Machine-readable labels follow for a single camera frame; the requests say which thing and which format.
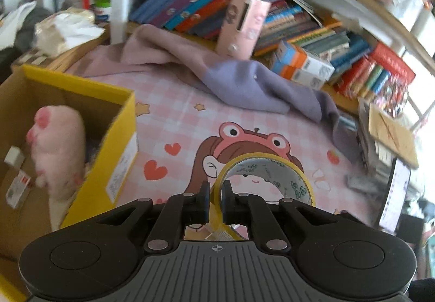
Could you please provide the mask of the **yellow tape roll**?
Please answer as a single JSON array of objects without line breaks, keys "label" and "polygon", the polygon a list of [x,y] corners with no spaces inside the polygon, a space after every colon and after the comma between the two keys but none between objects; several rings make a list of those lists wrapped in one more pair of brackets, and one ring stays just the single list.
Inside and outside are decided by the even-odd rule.
[{"label": "yellow tape roll", "polygon": [[208,240],[245,240],[247,234],[237,231],[238,224],[223,224],[221,203],[223,183],[228,180],[236,194],[262,197],[268,204],[278,204],[281,199],[295,199],[314,206],[315,195],[303,171],[288,159],[264,152],[237,156],[227,164],[209,155],[203,160],[206,177],[211,181]]}]

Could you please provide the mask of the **pink plush pig toy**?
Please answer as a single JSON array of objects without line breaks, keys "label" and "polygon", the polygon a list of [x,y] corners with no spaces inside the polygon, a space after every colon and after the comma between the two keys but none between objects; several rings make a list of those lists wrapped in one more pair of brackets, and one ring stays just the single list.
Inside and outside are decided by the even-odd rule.
[{"label": "pink plush pig toy", "polygon": [[65,105],[41,107],[27,132],[35,184],[53,200],[67,200],[81,186],[86,164],[86,132],[81,114]]}]

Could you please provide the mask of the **white red medicine box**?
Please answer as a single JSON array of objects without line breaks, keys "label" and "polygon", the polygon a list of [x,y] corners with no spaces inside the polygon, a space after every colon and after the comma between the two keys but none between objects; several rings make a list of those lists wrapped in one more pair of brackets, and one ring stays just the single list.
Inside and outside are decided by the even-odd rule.
[{"label": "white red medicine box", "polygon": [[16,210],[24,203],[29,194],[30,182],[31,177],[26,172],[20,170],[14,177],[5,195],[6,203],[9,207]]}]

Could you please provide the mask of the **white charger plug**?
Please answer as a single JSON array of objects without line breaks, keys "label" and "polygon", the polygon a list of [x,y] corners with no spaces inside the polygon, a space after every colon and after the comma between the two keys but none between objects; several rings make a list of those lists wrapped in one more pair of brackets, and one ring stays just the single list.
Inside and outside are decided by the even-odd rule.
[{"label": "white charger plug", "polygon": [[24,153],[19,147],[11,146],[4,157],[4,162],[15,169],[20,169],[25,160]]}]

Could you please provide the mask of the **pink cartoon desk mat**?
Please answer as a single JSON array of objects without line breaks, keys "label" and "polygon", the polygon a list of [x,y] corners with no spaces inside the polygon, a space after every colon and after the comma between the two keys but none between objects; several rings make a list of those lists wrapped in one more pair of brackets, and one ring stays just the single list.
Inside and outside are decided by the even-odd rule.
[{"label": "pink cartoon desk mat", "polygon": [[309,179],[323,210],[348,211],[374,222],[377,207],[350,189],[345,177],[361,171],[332,141],[328,121],[316,123],[298,110],[287,114],[233,107],[217,96],[180,80],[169,68],[90,77],[132,89],[136,97],[139,152],[117,202],[139,197],[164,202],[181,192],[195,192],[207,179],[203,160],[222,164],[253,152],[278,155],[297,165]]}]

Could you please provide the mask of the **yellow cardboard box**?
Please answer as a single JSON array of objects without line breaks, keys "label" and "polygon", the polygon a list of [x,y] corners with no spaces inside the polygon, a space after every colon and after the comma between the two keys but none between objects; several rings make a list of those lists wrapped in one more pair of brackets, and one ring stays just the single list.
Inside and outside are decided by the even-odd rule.
[{"label": "yellow cardboard box", "polygon": [[111,210],[138,153],[135,96],[22,66],[1,84],[1,299],[25,301],[18,271],[38,237]]}]

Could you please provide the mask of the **orange blue box lower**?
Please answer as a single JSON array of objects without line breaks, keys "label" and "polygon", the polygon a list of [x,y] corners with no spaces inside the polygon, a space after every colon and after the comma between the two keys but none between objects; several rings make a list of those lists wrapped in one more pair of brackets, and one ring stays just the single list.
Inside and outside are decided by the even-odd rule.
[{"label": "orange blue box lower", "polygon": [[318,76],[304,71],[300,68],[294,68],[293,66],[276,64],[275,66],[271,67],[271,70],[284,79],[315,90],[320,90],[325,84],[325,81],[323,79],[320,79]]}]

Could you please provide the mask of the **orange blue box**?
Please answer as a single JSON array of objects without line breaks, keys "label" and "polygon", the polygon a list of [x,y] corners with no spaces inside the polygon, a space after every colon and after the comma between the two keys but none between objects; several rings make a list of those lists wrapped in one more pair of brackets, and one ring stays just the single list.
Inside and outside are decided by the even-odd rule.
[{"label": "orange blue box", "polygon": [[284,79],[315,90],[320,90],[325,84],[325,81],[323,79],[320,79],[318,76],[304,71],[300,68],[294,68],[293,66],[276,64],[275,66],[271,67],[271,70]]},{"label": "orange blue box", "polygon": [[293,81],[300,79],[299,75],[305,73],[321,81],[327,81],[335,68],[330,62],[310,54],[298,45],[281,41],[270,59],[270,70]]}]

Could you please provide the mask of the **black smartphone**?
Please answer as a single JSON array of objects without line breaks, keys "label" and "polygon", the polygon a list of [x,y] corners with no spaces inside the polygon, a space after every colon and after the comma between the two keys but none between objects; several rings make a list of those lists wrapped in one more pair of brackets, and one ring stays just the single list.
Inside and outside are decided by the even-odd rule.
[{"label": "black smartphone", "polygon": [[401,159],[395,158],[392,162],[385,199],[376,221],[380,230],[390,234],[396,231],[403,204],[406,200],[410,177],[411,169]]}]

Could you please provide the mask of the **orange blue box upper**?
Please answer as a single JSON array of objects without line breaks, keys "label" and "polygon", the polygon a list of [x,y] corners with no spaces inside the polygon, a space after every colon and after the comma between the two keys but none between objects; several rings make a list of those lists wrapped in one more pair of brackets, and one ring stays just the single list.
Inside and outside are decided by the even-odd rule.
[{"label": "orange blue box upper", "polygon": [[305,73],[321,81],[327,81],[335,68],[330,62],[310,54],[298,45],[281,41],[270,59],[270,70],[293,81],[300,79],[299,75]]}]

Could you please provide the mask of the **purple cloth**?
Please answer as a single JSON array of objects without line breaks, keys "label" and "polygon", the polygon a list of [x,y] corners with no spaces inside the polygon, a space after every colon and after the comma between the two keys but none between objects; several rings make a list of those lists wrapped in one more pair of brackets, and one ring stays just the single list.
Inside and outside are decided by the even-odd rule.
[{"label": "purple cloth", "polygon": [[354,132],[339,122],[332,98],[290,82],[255,60],[236,60],[152,25],[134,30],[125,43],[99,45],[68,69],[81,77],[144,72],[165,66],[180,80],[233,107],[287,114],[298,110],[312,121],[328,121],[332,141],[349,161],[360,158]]}]

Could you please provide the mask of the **brown paper envelope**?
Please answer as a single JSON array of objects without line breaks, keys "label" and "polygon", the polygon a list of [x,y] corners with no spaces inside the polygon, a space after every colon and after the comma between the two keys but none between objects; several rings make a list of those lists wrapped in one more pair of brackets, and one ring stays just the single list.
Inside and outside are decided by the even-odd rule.
[{"label": "brown paper envelope", "polygon": [[373,104],[369,107],[369,133],[411,169],[418,169],[412,132]]}]

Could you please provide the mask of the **pink cylinder device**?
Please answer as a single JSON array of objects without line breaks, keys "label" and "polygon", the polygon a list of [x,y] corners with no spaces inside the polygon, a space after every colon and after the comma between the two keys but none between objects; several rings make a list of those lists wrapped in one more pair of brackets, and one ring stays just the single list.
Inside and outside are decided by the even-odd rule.
[{"label": "pink cylinder device", "polygon": [[249,60],[270,7],[269,0],[230,0],[217,39],[216,53]]}]

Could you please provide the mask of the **red dictionary book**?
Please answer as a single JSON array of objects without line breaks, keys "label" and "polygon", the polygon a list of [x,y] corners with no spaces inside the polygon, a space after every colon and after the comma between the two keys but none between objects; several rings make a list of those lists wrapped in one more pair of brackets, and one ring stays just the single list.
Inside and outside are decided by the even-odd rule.
[{"label": "red dictionary book", "polygon": [[393,50],[381,42],[377,43],[369,57],[393,76],[398,76],[407,85],[411,84],[416,77],[411,68]]}]

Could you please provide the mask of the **crumpled white paper bag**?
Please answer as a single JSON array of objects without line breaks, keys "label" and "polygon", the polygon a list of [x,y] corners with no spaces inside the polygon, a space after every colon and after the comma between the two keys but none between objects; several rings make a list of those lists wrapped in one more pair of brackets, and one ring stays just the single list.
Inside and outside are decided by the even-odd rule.
[{"label": "crumpled white paper bag", "polygon": [[35,48],[49,57],[58,57],[104,32],[95,24],[93,12],[70,7],[35,24]]}]

